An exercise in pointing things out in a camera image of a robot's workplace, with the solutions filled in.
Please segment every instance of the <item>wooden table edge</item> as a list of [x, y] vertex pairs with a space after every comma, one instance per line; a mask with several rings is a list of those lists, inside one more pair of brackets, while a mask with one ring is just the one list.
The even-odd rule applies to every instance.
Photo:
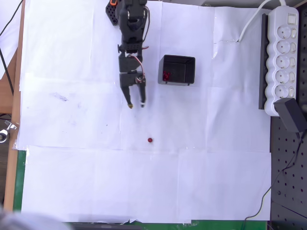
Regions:
[[[15, 72], [15, 83], [14, 83], [14, 96], [12, 105], [12, 123], [20, 124], [20, 73], [21, 73], [21, 57], [23, 49], [23, 35], [24, 35], [24, 8], [25, 1], [22, 4], [21, 18], [20, 18], [20, 29], [19, 39], [17, 48], [17, 63]], [[6, 183], [5, 183], [5, 197], [4, 197], [4, 209], [7, 211], [13, 210], [14, 204], [14, 191], [15, 191], [15, 180], [16, 180], [16, 166], [18, 150], [12, 149], [17, 139], [19, 129], [11, 131], [11, 138], [9, 143], [9, 154], [8, 154], [8, 167], [6, 171]]]

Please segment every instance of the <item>orange component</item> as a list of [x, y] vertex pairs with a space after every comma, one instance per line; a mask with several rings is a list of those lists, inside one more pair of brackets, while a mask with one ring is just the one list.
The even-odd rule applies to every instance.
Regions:
[[111, 6], [116, 6], [117, 5], [117, 0], [110, 0], [110, 5]]

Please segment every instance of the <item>power switch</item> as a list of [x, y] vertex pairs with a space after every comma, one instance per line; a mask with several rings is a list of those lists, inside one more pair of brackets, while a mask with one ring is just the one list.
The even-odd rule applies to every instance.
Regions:
[[296, 14], [295, 13], [288, 14], [288, 25], [296, 25]]

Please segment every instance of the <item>black cable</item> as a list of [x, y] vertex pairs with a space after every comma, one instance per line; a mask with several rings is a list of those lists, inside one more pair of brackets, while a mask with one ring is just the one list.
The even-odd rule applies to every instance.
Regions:
[[6, 29], [6, 27], [7, 27], [7, 26], [10, 24], [10, 22], [13, 20], [15, 14], [17, 13], [17, 11], [18, 11], [18, 9], [19, 9], [19, 7], [20, 7], [20, 5], [21, 5], [21, 3], [22, 3], [23, 1], [24, 1], [24, 0], [21, 0], [21, 2], [19, 3], [19, 5], [18, 5], [17, 9], [15, 10], [15, 12], [14, 12], [12, 18], [9, 20], [9, 22], [5, 25], [5, 27], [4, 27], [3, 30], [1, 31], [0, 36], [3, 34], [4, 30]]
[[262, 209], [262, 205], [263, 205], [263, 199], [264, 199], [265, 195], [270, 191], [270, 189], [271, 189], [271, 188], [273, 187], [273, 185], [275, 184], [275, 182], [276, 182], [278, 176], [280, 175], [280, 173], [283, 172], [283, 171], [286, 170], [286, 169], [289, 169], [289, 168], [293, 167], [293, 166], [295, 165], [295, 163], [294, 163], [294, 164], [292, 164], [291, 166], [289, 166], [290, 163], [291, 163], [291, 161], [294, 159], [294, 157], [296, 157], [296, 158], [295, 158], [295, 162], [296, 162], [297, 155], [298, 155], [298, 151], [299, 151], [299, 148], [300, 148], [300, 146], [301, 146], [301, 144], [302, 144], [302, 141], [303, 141], [303, 138], [304, 138], [305, 134], [306, 134], [306, 130], [303, 132], [302, 137], [301, 137], [301, 139], [300, 139], [300, 141], [299, 141], [299, 144], [298, 144], [298, 147], [297, 147], [297, 150], [296, 150], [296, 154], [291, 158], [291, 160], [289, 161], [289, 163], [287, 164], [287, 166], [286, 166], [284, 169], [282, 169], [282, 170], [279, 171], [279, 173], [277, 174], [275, 180], [273, 181], [273, 183], [271, 184], [271, 186], [269, 187], [269, 189], [268, 189], [268, 190], [265, 192], [265, 194], [262, 196], [261, 205], [260, 205], [259, 211], [258, 211], [255, 215], [250, 216], [250, 217], [246, 217], [246, 218], [244, 219], [244, 223], [243, 223], [242, 228], [241, 228], [242, 230], [245, 229], [245, 224], [246, 224], [246, 220], [247, 220], [247, 219], [253, 218], [253, 217], [257, 216], [257, 215], [260, 213], [260, 211], [261, 211], [261, 209]]
[[6, 67], [6, 64], [5, 64], [4, 57], [3, 57], [1, 49], [0, 49], [0, 56], [1, 56], [1, 60], [2, 60], [3, 66], [4, 66], [4, 70], [5, 70], [6, 76], [8, 77], [8, 80], [9, 80], [11, 92], [12, 92], [12, 94], [14, 96], [14, 88], [13, 88], [12, 81], [11, 81], [11, 78], [10, 78], [10, 75], [9, 75], [9, 72], [8, 72], [8, 68]]
[[[11, 21], [13, 20], [15, 14], [17, 13], [21, 3], [23, 2], [24, 0], [21, 0], [21, 2], [19, 3], [19, 5], [17, 6], [17, 9], [15, 10], [13, 16], [11, 17], [11, 19], [9, 20], [9, 22], [5, 25], [5, 27], [3, 28], [3, 30], [1, 31], [0, 33], [0, 36], [3, 34], [4, 30], [6, 29], [6, 27], [11, 23]], [[2, 60], [2, 63], [3, 63], [3, 66], [4, 66], [4, 70], [5, 70], [5, 73], [6, 73], [6, 76], [9, 80], [9, 84], [10, 84], [10, 88], [11, 88], [11, 92], [12, 92], [12, 95], [14, 95], [14, 88], [13, 88], [13, 85], [12, 85], [12, 81], [11, 81], [11, 78], [10, 78], [10, 75], [9, 75], [9, 72], [8, 72], [8, 68], [6, 67], [6, 64], [5, 64], [5, 61], [4, 61], [4, 57], [3, 57], [3, 54], [2, 54], [2, 51], [0, 49], [0, 56], [1, 56], [1, 60]]]
[[144, 38], [143, 42], [144, 42], [145, 39], [146, 39], [147, 33], [148, 33], [148, 31], [149, 31], [149, 25], [150, 25], [150, 10], [149, 10], [149, 8], [148, 8], [147, 6], [145, 6], [145, 8], [146, 8], [146, 10], [147, 10], [147, 12], [148, 12], [148, 26], [147, 26], [147, 31], [146, 31], [145, 38]]

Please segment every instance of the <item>white cable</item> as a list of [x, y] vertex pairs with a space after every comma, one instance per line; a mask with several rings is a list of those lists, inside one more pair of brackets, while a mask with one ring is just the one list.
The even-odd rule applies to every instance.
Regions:
[[[269, 1], [271, 1], [271, 0], [265, 0], [265, 1], [258, 7], [258, 9], [257, 9], [256, 12], [253, 14], [253, 16], [250, 18], [250, 20], [248, 21], [248, 23], [246, 23], [246, 25], [244, 26], [243, 31], [242, 31], [242, 33], [241, 33], [241, 35], [240, 35], [240, 37], [239, 37], [238, 42], [241, 42], [241, 40], [242, 40], [242, 38], [243, 38], [243, 35], [244, 35], [244, 33], [245, 33], [247, 27], [248, 27], [249, 24], [251, 23], [251, 21], [252, 21], [252, 20], [254, 19], [254, 17], [258, 14], [258, 12], [261, 10], [261, 8], [262, 8], [267, 2], [269, 2]], [[280, 2], [280, 4], [281, 4], [282, 6], [286, 6], [286, 1], [285, 1], [285, 0], [279, 0], [279, 2]]]

